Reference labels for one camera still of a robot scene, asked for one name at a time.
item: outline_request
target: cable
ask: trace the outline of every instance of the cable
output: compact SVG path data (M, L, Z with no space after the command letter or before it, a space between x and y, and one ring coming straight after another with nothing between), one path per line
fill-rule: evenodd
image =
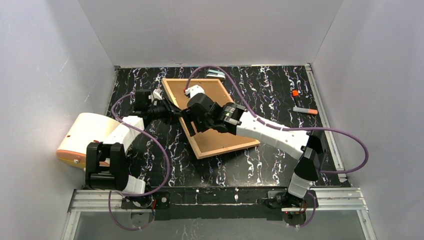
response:
M314 218L314 216L315 216L315 211L317 210L317 203L315 202L315 196L312 194L312 193L310 193L310 192L307 192L306 194L308 194L308 195L310 195L311 197L312 197L312 202L313 202L313 210L312 210L312 214L310 215L310 217L309 217L309 219L304 223L304 224L301 224L301 225L294 225L294 226L292 226L292 227L294 227L294 228L302 228L302 227L304 227L304 226L306 226L306 225L308 225L311 221L312 221L312 219Z
M305 201L305 209L302 211L302 213L306 212L306 209L308 209L308 202Z
M295 214L300 214L302 212L302 209L304 208L304 202L302 201L302 203L300 204L300 209L299 211L295 212Z
M148 227L150 224L152 224L152 223L153 223L153 220L152 220L152 221L150 221L149 223L147 223L146 225L144 225L144 226L139 226L139 227L126 227L126 226L124 226L124 225L120 224L120 223L118 222L118 220L115 218L114 214L112 213L112 207L111 207L111 196L112 196L112 191L109 191L109 198L108 198L108 200L107 200L107 207L109 208L109 214L110 214L110 217L111 217L111 218L112 218L112 220L115 222L115 224L116 224L116 225L118 225L120 228L125 229L125 230L128 230L128 231L138 231L138 230L141 230L141 229L144 229L144 228Z
M118 122L120 122L120 123L122 123L124 126L126 126L126 127L128 127L128 128L130 128L130 129L134 129L134 130L136 130L136 131L138 131L138 132L140 132L140 133L142 133L143 135L145 135L145 136L147 136L148 138L150 138L158 147L159 147L159 149L162 151L162 153L163 153L163 156L165 157L165 161L166 161L166 176L165 176L165 178L163 179L163 182L158 186L158 187L156 187L155 189L153 189L153 190L151 190L151 191L149 191L149 192L145 192L145 193L142 193L142 194L131 194L131 193L119 193L121 196L127 196L127 197L142 197L142 196L147 196L147 195L151 195L151 194L153 194L153 193L155 193L155 192L157 192L157 191L159 191L163 186L165 186L165 184L167 183L167 180L168 180L168 178L170 177L170 160L169 160L169 158L168 158L168 155L167 155L167 152L165 151L165 149L164 149L164 147L159 143L159 141L156 139L156 138L154 138L152 135L150 135L150 134L148 134L147 132L145 132L145 131L143 131L143 130L141 130L141 129L139 129L138 127L135 127L135 126L132 126L132 125L130 125L130 124L128 124L128 123L126 123L126 122L124 122L118 115L117 115L117 113L115 112L115 110L116 110L116 107L117 107L117 105L118 105L118 103L120 103L123 99L125 99L125 98L127 98L127 97L129 97L129 96L132 96L132 95L134 95L134 93L130 93L130 94L127 94L127 95L124 95L124 96L122 96L121 98L119 98L113 105L112 105L112 108L111 108L111 112L112 112L112 115L116 118L116 120L118 121ZM107 206L108 206L108 208L109 208L109 214L110 214L110 216L112 217L112 220L115 222L115 224L116 225L118 225L120 228L122 228L122 229L125 229L125 230L128 230L128 231L138 231L138 230L140 230L140 229L143 229L143 228L145 228L145 227L147 227L147 226L149 226L153 221L151 221L151 222L149 222L148 224L146 224L146 225L144 225L144 226L142 226L142 227L137 227L137 228L131 228L131 227L126 227L126 226L123 226L122 224L120 224L119 222L118 222L118 220L115 218L115 216L113 215L113 213L112 213L112 208L111 208L111 195L112 195L112 191L110 191L109 192L109 200L108 200L108 204L107 204Z
M153 206L151 207L151 214L153 215L153 217L155 216L156 212L155 212L155 207L156 207L156 201L157 199L154 200Z
M257 118L256 120L258 122L260 122L261 124L263 124L263 125L265 125L267 127L270 127L272 129L281 130L281 131L330 131L330 132L335 132L335 133L339 133L339 134L345 135L345 136L347 136L347 137L355 140L363 148L363 151L365 153L365 157L364 157L362 163L359 166L354 167L354 168L352 168L350 170L343 170L343 171L321 171L321 173L324 173L324 174L348 174L348 173L352 173L352 172L355 172L355 171L361 169L362 167L364 167L367 164L368 158L369 158L369 152L368 152L367 146L365 146L365 143L363 141L361 141L359 138L357 138L356 136L352 135L349 132L346 132L346 131L343 131L343 130L339 130L339 129L336 129L336 128L332 128L332 127L294 127L294 128L283 128L283 127L279 127L279 126L274 126L274 125L269 124L269 123L265 123L260 117L258 117L258 115L256 115L256 113L249 106L248 102L245 100L245 98L243 97L243 95L240 92L239 88L237 87L236 82L231 78L231 76L226 71L224 71L219 66L205 65L205 66L200 66L200 67L196 68L190 74L190 76L188 77L187 84L185 85L185 89L184 90L186 90L189 87L190 81L192 80L193 76L196 73L198 73L200 70L205 69L205 68L213 68L213 69L217 69L217 70L223 72L225 74L226 78L234 86L235 91L237 92L238 96L241 98L241 101L243 102L244 106L247 108L247 110L250 112L250 114L254 118Z
M148 134L147 132L145 132L145 131L143 131L143 130L141 130L140 128L138 128L138 127L135 127L135 126L133 126L133 125L130 125L130 124L128 124L128 123L126 123L126 122L124 122L118 115L117 115L117 113L115 112L115 110L116 110L116 107L117 107L117 105L118 105L118 103L120 103L123 99L125 99L125 98L127 98L127 97L129 97L129 96L132 96L132 95L134 95L134 93L130 93L130 94L127 94L127 95L124 95L124 96L122 96L121 98L119 98L118 99L118 101L116 101L113 105L112 105L112 108L111 108L111 112L112 112L112 115L116 118L116 120L118 121L118 122L120 122L120 123L122 123L124 126L126 126L126 127L128 127L128 128L130 128L130 129L134 129L134 130L136 130L136 131L138 131L138 132L140 132L140 133L142 133L143 135L145 135L145 136L147 136L148 138L150 138L158 147L159 147L159 149L162 151L162 154L163 154L163 156L165 157L165 161L166 161L166 176L165 176L165 178L163 179L163 182L158 186L158 187L156 187L155 189L153 189L153 190L151 190L151 191L149 191L149 192L145 192L145 193L142 193L142 194L134 194L134 193L123 193L122 195L123 196L126 196L126 197L143 197L143 196L147 196L147 195L150 195L150 194L153 194L153 193L156 193L157 191L159 191L163 186L165 186L165 184L167 183L167 180L168 180L168 178L170 177L170 172L171 172L171 167L170 167L170 159L168 158L168 155L167 155L167 152L165 151L165 149L164 149L164 147L161 145L161 143L156 139L156 138L154 138L152 135L150 135L150 134Z

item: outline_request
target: wooden tray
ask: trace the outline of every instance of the wooden tray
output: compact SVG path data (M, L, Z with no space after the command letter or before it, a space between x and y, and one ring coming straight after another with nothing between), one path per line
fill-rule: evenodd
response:
M169 99L180 109L185 109L189 102L189 98L184 95L184 88L186 87L187 79L164 78L162 83ZM204 93L221 106L229 102L234 102L219 79L192 79L189 86L191 87L194 85L201 86L204 89ZM179 122L184 129L185 135L187 136L197 159L247 149L257 146L260 143L256 139L244 136L235 136L230 133L219 133L213 129L197 133L193 123L192 125L194 131L196 131L196 135L190 136L182 118L179 119Z

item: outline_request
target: gray wall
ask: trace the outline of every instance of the gray wall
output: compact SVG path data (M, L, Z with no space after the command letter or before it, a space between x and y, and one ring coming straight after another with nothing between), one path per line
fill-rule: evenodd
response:
M77 0L2 1L0 80L0 239L59 239L84 175L55 150L106 111L113 65Z
M423 239L424 2L345 0L312 65L332 126L363 139L350 174L379 239ZM362 150L337 143L347 168Z
M313 62L343 0L79 0L114 65Z

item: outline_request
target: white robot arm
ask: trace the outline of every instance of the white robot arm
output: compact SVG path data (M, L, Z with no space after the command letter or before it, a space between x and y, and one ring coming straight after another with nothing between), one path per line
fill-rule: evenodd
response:
M188 88L185 93L190 97L188 114L197 132L215 129L221 133L257 139L298 160L287 190L291 196L303 199L313 182L319 179L319 168L326 157L322 132L283 131L288 127L253 116L241 105L229 102L219 106L198 85Z
M161 91L141 90L136 109L122 119L128 125L144 130L154 119L173 117L176 106L162 101ZM91 142L86 150L85 182L92 188L116 189L125 194L143 194L146 182L131 176L126 166L126 155L139 131L121 123L102 142Z

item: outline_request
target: black marbled floor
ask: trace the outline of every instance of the black marbled floor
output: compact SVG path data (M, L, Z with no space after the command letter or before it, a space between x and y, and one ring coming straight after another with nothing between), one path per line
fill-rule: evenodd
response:
M118 70L107 115L121 96L135 89L162 88L162 79L186 79L195 67L122 68ZM303 66L240 66L224 67L238 83L252 109L260 116L288 127L321 126L318 115L293 112L291 91L298 89L304 107L317 109L308 77ZM206 78L206 70L194 78ZM230 81L225 88L236 103L242 104ZM126 99L117 108L122 114L130 109ZM293 158L272 146L260 144L246 150L196 159L196 156L178 125L154 121L147 129L165 147L171 160L171 187L250 187L288 186L297 164ZM158 186L165 176L166 166L161 151L154 142L139 136L128 153L129 169L135 177ZM335 170L331 156L324 170ZM317 186L340 186L337 175L322 175Z

